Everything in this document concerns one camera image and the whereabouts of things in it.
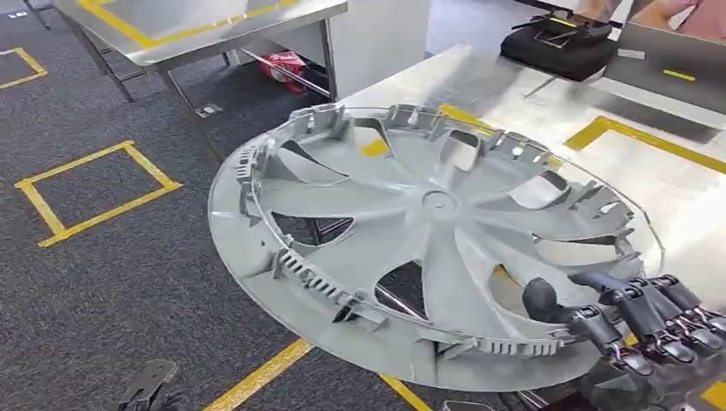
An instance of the table leg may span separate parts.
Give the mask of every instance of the table leg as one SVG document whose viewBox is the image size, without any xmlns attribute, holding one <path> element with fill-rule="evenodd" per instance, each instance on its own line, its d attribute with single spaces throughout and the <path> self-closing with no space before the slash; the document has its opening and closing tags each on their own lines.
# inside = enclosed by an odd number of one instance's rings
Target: table leg
<svg viewBox="0 0 726 411">
<path fill-rule="evenodd" d="M 134 99 L 131 98 L 131 94 L 128 92 L 128 89 L 126 86 L 123 85 L 121 82 L 121 79 L 118 78 L 116 73 L 114 73 L 113 69 L 110 67 L 110 65 L 106 62 L 104 57 L 101 55 L 100 52 L 98 52 L 98 49 L 95 45 L 93 45 L 93 42 L 88 37 L 85 31 L 83 31 L 83 28 L 76 24 L 75 21 L 73 21 L 70 17 L 66 16 L 64 13 L 58 11 L 58 13 L 61 15 L 61 18 L 66 22 L 68 27 L 70 28 L 71 33 L 75 35 L 75 37 L 80 42 L 80 45 L 82 45 L 89 56 L 91 56 L 91 59 L 94 63 L 96 63 L 96 67 L 98 67 L 99 70 L 101 70 L 102 73 L 106 73 L 109 75 L 111 80 L 116 85 L 116 88 L 123 94 L 123 97 L 130 103 L 133 102 Z"/>
<path fill-rule="evenodd" d="M 209 134 L 207 134 L 199 115 L 197 115 L 196 111 L 194 111 L 194 107 L 189 101 L 187 94 L 184 93 L 182 88 L 179 86 L 179 83 L 176 82 L 176 79 L 173 75 L 171 75 L 169 70 L 159 70 L 158 74 L 164 81 L 167 88 L 169 88 L 169 91 L 171 91 L 174 101 L 176 101 L 179 108 L 184 111 L 184 114 L 187 116 L 189 121 L 192 122 L 194 128 L 197 129 L 197 133 L 201 135 L 206 150 L 211 154 L 215 161 L 222 163 L 222 161 L 224 161 L 224 157 L 214 146 L 214 142 L 211 140 Z"/>
<path fill-rule="evenodd" d="M 333 58 L 333 47 L 330 41 L 330 19 L 320 22 L 320 33 L 323 38 L 323 54 L 325 58 L 325 70 L 328 72 L 328 91 L 330 92 L 330 101 L 338 100 L 338 85 L 336 78 L 336 62 Z"/>
<path fill-rule="evenodd" d="M 46 23 L 45 20 L 43 20 L 43 16 L 40 15 L 40 12 L 38 10 L 36 10 L 32 4 L 30 4 L 30 0 L 23 0 L 23 3 L 26 5 L 27 10 L 30 11 L 30 14 L 33 15 L 33 17 L 35 17 L 36 19 L 38 19 L 38 21 L 40 21 L 40 24 L 42 24 L 43 27 L 45 27 L 45 30 L 51 29 L 51 27 L 48 26 L 48 23 Z"/>
</svg>

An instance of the metal bar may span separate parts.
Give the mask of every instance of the metal bar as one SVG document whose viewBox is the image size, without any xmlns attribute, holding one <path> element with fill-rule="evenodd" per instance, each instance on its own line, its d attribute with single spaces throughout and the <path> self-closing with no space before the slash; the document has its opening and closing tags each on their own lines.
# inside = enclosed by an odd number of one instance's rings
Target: metal bar
<svg viewBox="0 0 726 411">
<path fill-rule="evenodd" d="M 538 396 L 533 391 L 530 390 L 524 390 L 524 391 L 517 391 L 517 396 L 524 402 L 529 405 L 532 405 L 534 409 L 541 409 L 544 407 L 547 407 L 550 405 L 547 401 L 545 401 L 544 398 L 541 396 Z"/>
<path fill-rule="evenodd" d="M 381 295 L 388 299 L 390 302 L 396 304 L 399 308 L 401 308 L 403 312 L 410 315 L 411 317 L 425 320 L 423 315 L 419 314 L 419 312 L 417 312 L 415 309 L 409 307 L 405 302 L 399 300 L 395 294 L 391 293 L 384 286 L 376 284 L 376 291 L 381 293 Z"/>
<path fill-rule="evenodd" d="M 330 40 L 330 20 L 320 22 L 320 34 L 323 39 L 323 56 L 325 58 L 325 71 L 328 72 L 328 89 L 330 90 L 330 101 L 338 100 L 338 85 L 336 78 L 336 62 L 333 58 L 333 44 Z"/>
<path fill-rule="evenodd" d="M 343 225 L 345 225 L 347 223 L 350 223 L 351 221 L 352 220 L 350 218 L 342 218 L 342 219 L 340 219 L 340 220 L 338 220 L 338 221 L 336 221 L 334 223 L 330 223 L 330 224 L 326 225 L 325 227 L 323 227 L 321 229 L 318 229 L 318 230 L 319 230 L 320 235 L 326 235 L 326 234 L 331 233 L 333 230 L 339 229 Z"/>
<path fill-rule="evenodd" d="M 187 98 L 187 95 L 184 94 L 184 91 L 179 86 L 179 83 L 176 82 L 174 76 L 171 75 L 169 70 L 159 70 L 158 74 L 161 77 L 161 80 L 164 81 L 167 88 L 171 91 L 171 94 L 174 96 L 174 101 L 177 102 L 179 108 L 183 110 L 184 114 L 187 116 L 187 119 L 192 122 L 194 127 L 197 129 L 197 133 L 202 137 L 202 142 L 204 143 L 206 150 L 211 154 L 215 161 L 222 163 L 222 161 L 224 161 L 224 157 L 214 146 L 214 142 L 211 140 L 209 134 L 207 134 L 199 116 L 194 111 L 194 107 L 189 102 L 189 98 Z"/>
<path fill-rule="evenodd" d="M 63 21 L 66 22 L 66 24 L 70 28 L 71 33 L 73 33 L 80 42 L 80 45 L 82 45 L 86 49 L 88 55 L 91 56 L 91 59 L 96 63 L 96 67 L 98 67 L 101 72 L 109 75 L 111 80 L 116 85 L 116 88 L 118 88 L 121 94 L 123 94 L 123 97 L 126 98 L 129 103 L 133 102 L 134 99 L 131 98 L 131 94 L 128 92 L 126 86 L 121 83 L 121 80 L 119 80 L 118 76 L 116 75 L 116 73 L 114 73 L 111 66 L 106 62 L 104 57 L 101 56 L 101 53 L 98 52 L 98 49 L 95 45 L 93 45 L 93 42 L 88 37 L 83 28 L 60 10 L 58 10 L 58 14 L 61 16 L 61 18 L 63 18 Z"/>
<path fill-rule="evenodd" d="M 50 30 L 51 27 L 48 26 L 48 23 L 43 20 L 43 17 L 40 16 L 40 12 L 38 9 L 34 8 L 32 4 L 30 4 L 30 0 L 23 0 L 23 3 L 26 5 L 28 11 L 30 11 L 30 14 L 33 15 L 38 21 L 40 21 L 40 24 L 45 27 L 45 30 Z"/>
<path fill-rule="evenodd" d="M 126 74 L 126 75 L 120 77 L 118 80 L 121 82 L 124 82 L 127 80 L 135 79 L 136 77 L 141 77 L 144 74 L 145 73 L 143 71 L 137 71 L 136 73 Z"/>
<path fill-rule="evenodd" d="M 262 57 L 260 57 L 260 56 L 258 56 L 256 54 L 254 54 L 254 53 L 252 53 L 251 51 L 247 51 L 245 49 L 238 49 L 238 50 L 241 53 L 243 53 L 243 54 L 245 54 L 247 56 L 250 56 L 251 58 L 257 60 L 258 62 L 263 63 L 265 66 L 269 67 L 270 69 L 274 69 L 276 71 L 279 71 L 282 74 L 287 75 L 289 78 L 291 78 L 291 79 L 293 79 L 293 80 L 301 83 L 302 85 L 310 88 L 314 92 L 317 92 L 319 94 L 324 95 L 327 98 L 330 98 L 330 93 L 327 90 L 323 89 L 322 87 L 318 86 L 317 84 L 314 84 L 314 83 L 312 83 L 312 82 L 310 82 L 308 80 L 305 80 L 302 77 L 300 77 L 299 75 L 293 74 L 292 72 L 290 72 L 289 70 L 287 70 L 285 68 L 278 67 L 275 64 L 272 64 L 272 63 L 268 62 L 264 58 L 262 58 Z"/>
</svg>

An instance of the metal table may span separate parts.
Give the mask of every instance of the metal table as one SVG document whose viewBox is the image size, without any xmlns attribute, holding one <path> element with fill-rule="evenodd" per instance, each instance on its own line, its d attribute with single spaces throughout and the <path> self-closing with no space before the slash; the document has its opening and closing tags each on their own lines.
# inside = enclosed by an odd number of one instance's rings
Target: metal table
<svg viewBox="0 0 726 411">
<path fill-rule="evenodd" d="M 450 104 L 492 127 L 538 140 L 640 204 L 664 242 L 664 270 L 707 307 L 726 310 L 726 132 L 464 45 L 342 103 Z"/>
<path fill-rule="evenodd" d="M 330 84 L 335 85 L 328 19 L 347 10 L 346 0 L 56 0 L 56 8 L 98 69 L 108 74 L 128 101 L 126 80 L 157 72 L 190 120 L 206 136 L 194 107 L 171 70 L 276 33 L 318 24 Z M 117 76 L 85 30 L 119 51 L 141 71 Z M 330 90 L 336 98 L 335 88 Z M 213 146 L 210 150 L 217 157 Z"/>
</svg>

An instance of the yellow tape square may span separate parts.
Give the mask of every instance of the yellow tape square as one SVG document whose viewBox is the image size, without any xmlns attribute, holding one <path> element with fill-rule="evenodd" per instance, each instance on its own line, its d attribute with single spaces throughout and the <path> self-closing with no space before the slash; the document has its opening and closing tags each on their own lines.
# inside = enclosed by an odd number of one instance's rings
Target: yellow tape square
<svg viewBox="0 0 726 411">
<path fill-rule="evenodd" d="M 22 47 L 15 47 L 14 49 L 7 50 L 7 51 L 0 51 L 0 56 L 4 56 L 10 53 L 17 54 L 23 61 L 31 67 L 31 69 L 35 70 L 35 74 L 29 75 L 28 77 L 23 77 L 18 80 L 12 80 L 10 82 L 7 82 L 5 84 L 0 84 L 0 90 L 4 88 L 9 88 L 12 86 L 17 86 L 22 83 L 26 83 L 30 80 L 35 80 L 39 77 L 43 77 L 44 75 L 47 75 L 48 72 L 45 71 L 45 68 L 38 63 L 37 60 L 32 58 L 25 50 L 22 49 Z"/>
<path fill-rule="evenodd" d="M 137 150 L 136 147 L 133 146 L 133 144 L 134 142 L 132 140 L 123 141 L 114 146 L 105 148 L 93 154 L 89 154 L 83 158 L 79 158 L 70 163 L 56 167 L 55 169 L 48 170 L 36 176 L 24 178 L 15 184 L 15 187 L 19 188 L 28 197 L 30 202 L 33 204 L 33 206 L 35 206 L 35 208 L 38 210 L 38 213 L 40 213 L 40 216 L 45 220 L 45 223 L 48 224 L 48 227 L 50 227 L 51 231 L 53 232 L 53 236 L 51 238 L 48 238 L 38 243 L 40 247 L 52 246 L 59 241 L 65 240 L 72 235 L 80 233 L 84 229 L 88 229 L 98 223 L 102 223 L 103 221 L 108 220 L 109 218 L 113 218 L 137 206 L 141 206 L 142 204 L 154 200 L 157 197 L 174 191 L 182 186 L 180 183 L 174 182 L 170 178 L 168 178 L 159 168 L 157 168 L 157 166 L 152 164 L 152 162 L 149 161 L 146 156 L 141 154 L 141 152 Z M 61 221 L 58 219 L 56 213 L 53 212 L 48 203 L 45 202 L 43 196 L 40 195 L 40 193 L 33 184 L 39 182 L 40 180 L 44 180 L 45 178 L 73 169 L 74 167 L 78 167 L 79 165 L 88 163 L 93 159 L 101 158 L 117 150 L 125 150 L 126 153 L 131 156 L 131 158 L 139 166 L 141 166 L 141 168 L 143 168 L 147 173 L 154 177 L 159 182 L 159 184 L 161 184 L 162 187 L 148 194 L 142 195 L 136 200 L 131 200 L 128 203 L 120 205 L 114 209 L 102 212 L 101 214 L 89 218 L 84 222 L 78 223 L 73 227 L 66 228 L 63 223 L 61 223 Z"/>
</svg>

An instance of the small label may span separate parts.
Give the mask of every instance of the small label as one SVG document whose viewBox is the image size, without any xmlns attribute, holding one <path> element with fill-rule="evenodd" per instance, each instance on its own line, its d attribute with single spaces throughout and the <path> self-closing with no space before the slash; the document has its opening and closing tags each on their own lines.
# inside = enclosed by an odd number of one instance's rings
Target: small label
<svg viewBox="0 0 726 411">
<path fill-rule="evenodd" d="M 638 60 L 646 59 L 646 53 L 637 50 L 617 49 L 617 55 L 620 57 L 637 58 Z"/>
</svg>

